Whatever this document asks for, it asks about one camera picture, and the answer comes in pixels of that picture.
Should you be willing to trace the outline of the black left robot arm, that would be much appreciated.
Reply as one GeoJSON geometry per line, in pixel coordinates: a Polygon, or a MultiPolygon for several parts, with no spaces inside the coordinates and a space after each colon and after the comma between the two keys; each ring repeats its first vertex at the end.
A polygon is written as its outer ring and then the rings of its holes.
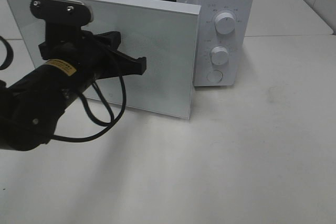
{"type": "Polygon", "coordinates": [[[44,64],[9,87],[1,82],[1,149],[30,151],[51,140],[84,143],[112,129],[124,108],[113,113],[97,80],[118,78],[122,104],[126,104],[124,76],[146,71],[146,58],[134,59],[120,52],[120,42],[119,32],[94,35],[83,31],[78,44],[41,44],[44,64]],[[59,119],[76,99],[88,118],[101,127],[100,132],[87,137],[56,135],[59,119]]]}

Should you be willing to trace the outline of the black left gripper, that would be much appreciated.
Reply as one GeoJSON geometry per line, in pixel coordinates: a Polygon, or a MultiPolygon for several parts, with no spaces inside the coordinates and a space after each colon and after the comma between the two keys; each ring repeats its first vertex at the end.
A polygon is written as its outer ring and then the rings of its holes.
{"type": "Polygon", "coordinates": [[[40,82],[92,82],[118,76],[143,75],[146,57],[132,58],[120,51],[121,33],[81,32],[77,45],[65,43],[53,49],[45,42],[39,50],[45,62],[38,67],[40,82]]]}

